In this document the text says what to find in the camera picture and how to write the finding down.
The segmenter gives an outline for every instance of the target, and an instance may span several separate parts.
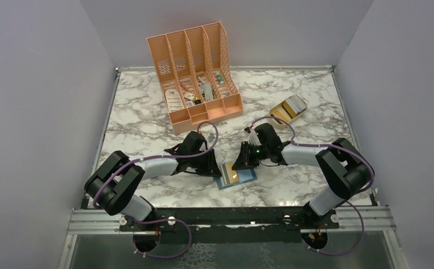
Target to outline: black mounting plate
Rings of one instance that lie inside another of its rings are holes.
[[[304,210],[300,206],[157,208],[151,219],[147,220],[167,219],[172,216],[188,225],[194,225],[190,226],[193,243],[300,243],[301,229],[316,230],[319,225],[322,225],[322,229],[339,228],[338,223],[331,221],[332,214],[335,214],[335,210],[326,214],[321,222],[309,224],[303,221]],[[127,224],[120,226],[120,231],[156,230],[156,225],[139,225],[128,218],[127,220]],[[159,231],[163,240],[161,243],[182,244],[188,238],[186,228],[179,223],[171,226],[162,222],[159,224]]]

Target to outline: screw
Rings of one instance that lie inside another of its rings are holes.
[[[289,224],[291,222],[291,217],[289,215],[285,215],[283,221],[284,223]]]
[[[330,216],[330,220],[331,220],[333,223],[338,223],[338,222],[339,222],[339,216],[337,216],[336,214],[331,215],[331,216]]]

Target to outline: wire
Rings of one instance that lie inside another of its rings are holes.
[[[282,123],[286,124],[289,129],[292,132],[292,137],[291,137],[291,144],[295,145],[295,146],[300,146],[300,147],[332,147],[334,149],[337,149],[339,151],[343,151],[347,154],[350,154],[352,156],[354,156],[355,158],[357,158],[361,163],[363,163],[366,167],[369,167],[368,172],[370,173],[370,182],[368,183],[367,186],[365,186],[364,188],[360,189],[357,193],[361,193],[364,192],[368,189],[370,189],[372,187],[372,185],[374,184],[375,181],[375,173],[374,173],[374,169],[373,167],[361,156],[359,156],[358,154],[356,154],[355,152],[352,152],[350,150],[344,149],[343,147],[339,147],[336,146],[334,144],[330,144],[330,143],[324,143],[324,144],[304,144],[304,143],[296,143],[294,142],[294,138],[296,137],[296,131],[294,130],[294,128],[292,128],[292,126],[287,123],[286,121],[278,118],[278,117],[273,117],[273,116],[264,116],[261,118],[258,118],[256,120],[254,120],[251,124],[254,125],[256,122],[262,120],[262,119],[275,119],[275,120],[280,120]]]
[[[362,225],[362,235],[360,236],[360,239],[358,240],[357,244],[355,246],[353,246],[351,249],[349,249],[348,251],[344,251],[344,252],[340,252],[340,253],[332,253],[332,252],[326,252],[326,251],[321,251],[319,249],[315,249],[311,246],[309,246],[306,241],[303,240],[303,242],[307,245],[307,248],[312,250],[313,252],[317,252],[318,254],[322,254],[322,255],[327,255],[327,256],[342,256],[342,255],[347,255],[350,254],[352,252],[354,252],[355,250],[358,249],[358,247],[360,247],[360,244],[362,244],[364,238],[365,238],[365,224],[363,223],[363,218],[362,218],[362,214],[360,214],[360,211],[349,201],[346,201],[346,203],[348,203],[350,206],[353,207],[353,209],[355,209],[355,212],[358,214],[358,217],[360,218],[360,224]]]
[[[352,152],[350,150],[344,149],[343,147],[339,147],[339,146],[336,146],[336,145],[330,144],[330,143],[324,143],[324,144],[295,143],[294,142],[294,138],[296,137],[296,131],[294,130],[294,128],[292,128],[292,126],[289,123],[287,123],[286,121],[284,121],[284,120],[282,120],[280,118],[277,118],[277,117],[264,116],[264,117],[261,117],[261,118],[258,118],[256,120],[254,120],[251,124],[254,125],[256,122],[258,122],[258,121],[260,121],[262,119],[280,120],[282,123],[286,124],[289,127],[289,129],[291,130],[291,132],[292,132],[291,144],[293,144],[295,146],[301,146],[301,147],[332,147],[334,149],[337,149],[339,151],[343,151],[343,152],[348,153],[348,154],[354,156],[355,158],[357,158],[360,162],[362,162],[366,167],[369,168],[368,171],[370,172],[370,182],[368,183],[368,185],[366,187],[360,189],[357,193],[361,193],[361,192],[364,192],[364,191],[370,189],[370,187],[372,187],[372,185],[374,184],[375,173],[374,173],[373,167],[364,158],[362,158],[361,156],[359,156],[355,152]],[[306,245],[308,246],[308,249],[310,249],[310,250],[312,250],[314,252],[323,254],[323,255],[327,255],[327,256],[341,256],[341,255],[346,255],[346,254],[350,254],[350,253],[354,252],[360,246],[360,244],[363,242],[363,240],[365,238],[365,225],[363,223],[362,214],[360,214],[360,211],[352,203],[350,203],[349,201],[345,201],[345,203],[348,203],[350,206],[352,206],[353,209],[355,209],[355,211],[357,212],[358,217],[360,218],[360,223],[362,225],[362,235],[360,236],[360,239],[357,242],[357,244],[353,248],[349,249],[348,251],[341,252],[341,253],[331,253],[331,252],[325,252],[325,251],[321,251],[321,250],[318,250],[318,249],[314,249],[314,248],[310,247],[309,245],[307,245],[307,243],[304,241],[304,243],[306,243]]]
[[[201,122],[199,124],[199,126],[197,127],[197,132],[199,131],[200,127],[205,124],[208,123],[210,124],[214,129],[215,129],[215,140],[213,141],[213,144],[210,146],[210,148],[197,153],[197,154],[193,154],[193,155],[153,155],[153,156],[148,156],[148,157],[144,157],[144,158],[137,158],[134,160],[131,160],[127,163],[125,163],[124,165],[122,165],[116,172],[112,173],[111,176],[105,181],[105,183],[101,186],[101,188],[96,192],[94,198],[93,198],[93,206],[96,208],[99,208],[98,204],[96,203],[98,201],[98,198],[100,198],[101,194],[103,193],[103,190],[106,188],[106,186],[108,186],[108,184],[110,184],[110,182],[117,176],[119,175],[124,169],[126,169],[128,166],[134,164],[134,163],[138,163],[140,161],[146,161],[146,160],[152,160],[152,159],[159,159],[159,158],[168,158],[168,159],[184,159],[184,158],[194,158],[194,157],[198,157],[198,156],[202,156],[204,154],[206,154],[207,152],[211,151],[211,149],[213,149],[213,147],[215,147],[215,144],[217,144],[217,140],[218,140],[218,130],[217,130],[217,126],[215,126],[215,124],[208,122],[208,121],[204,121]]]
[[[261,164],[261,165],[264,165],[264,166],[267,166],[267,167],[275,167],[275,166],[279,166],[279,164],[277,164],[277,165],[267,165],[267,164],[263,164],[261,161],[260,161],[260,164]]]
[[[187,229],[187,232],[189,233],[189,241],[187,242],[187,246],[185,247],[185,249],[177,254],[174,255],[170,255],[170,256],[162,256],[162,255],[156,255],[156,254],[148,254],[147,252],[141,252],[138,247],[136,246],[136,244],[134,243],[133,240],[133,246],[136,249],[135,253],[139,253],[142,254],[144,257],[148,256],[148,257],[153,257],[153,258],[159,258],[159,259],[173,259],[173,258],[177,258],[179,256],[182,256],[185,254],[185,252],[187,252],[190,249],[190,246],[192,245],[192,231],[190,231],[190,227],[189,225],[187,225],[187,223],[178,220],[178,219],[162,219],[162,220],[152,220],[152,221],[141,221],[141,220],[137,220],[131,216],[128,216],[131,219],[133,219],[134,222],[138,223],[138,224],[144,224],[144,225],[148,225],[148,224],[156,224],[156,223],[161,223],[161,222],[166,222],[166,221],[176,221],[179,222],[181,224],[183,224],[185,226],[185,228]]]

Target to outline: perforated side panel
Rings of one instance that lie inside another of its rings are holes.
[[[195,52],[192,54],[192,57],[194,59],[194,67],[199,67],[202,65],[202,55],[198,52]]]
[[[187,62],[185,61],[184,56],[178,56],[174,58],[175,69],[177,72],[185,70],[187,68]]]
[[[198,87],[199,85],[197,83],[197,76],[195,75],[195,68],[194,68],[195,64],[194,64],[194,59],[192,57],[192,49],[190,48],[190,41],[189,38],[187,37],[187,34],[185,34],[185,46],[187,48],[187,56],[189,58],[190,83],[192,83],[192,86],[194,86],[195,93],[197,93],[197,97],[203,100],[202,93],[200,92],[200,89]]]
[[[210,55],[212,56],[212,63],[218,63],[218,50],[217,50],[217,48],[210,49]]]
[[[159,69],[159,75],[161,76],[167,75],[171,72],[168,60],[157,62],[157,68]]]
[[[169,39],[167,38],[167,36],[166,36],[166,40],[167,40],[167,49],[169,50],[169,56],[171,57],[172,70],[174,71],[174,81],[175,81],[175,85],[177,87],[177,92],[179,92],[180,100],[182,100],[182,102],[184,103],[184,106],[186,106],[184,95],[182,94],[182,91],[180,89],[180,84],[179,84],[179,80],[178,80],[179,76],[177,75],[177,70],[175,67],[174,56],[172,54],[171,44],[169,43]]]
[[[203,33],[203,49],[205,52],[205,75],[209,79],[210,85],[212,86],[213,95],[215,98],[220,98],[220,92],[217,90],[217,84],[213,79],[213,67],[212,67],[212,56],[210,53],[210,43],[208,41],[208,36]]]
[[[238,92],[233,80],[230,76],[230,68],[228,63],[228,42],[227,33],[223,27],[220,27],[220,69],[222,70],[222,75],[227,81],[230,87],[230,92],[235,94]]]

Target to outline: bolt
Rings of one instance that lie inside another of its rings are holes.
[[[289,224],[291,222],[291,217],[289,215],[285,215],[283,221],[284,223]]]
[[[330,220],[331,220],[333,223],[338,223],[338,222],[339,222],[339,216],[337,216],[336,214],[331,215],[331,216],[330,216]]]
[[[124,226],[124,225],[126,225],[127,223],[128,223],[128,221],[127,221],[124,217],[121,217],[121,218],[119,219],[119,225]]]

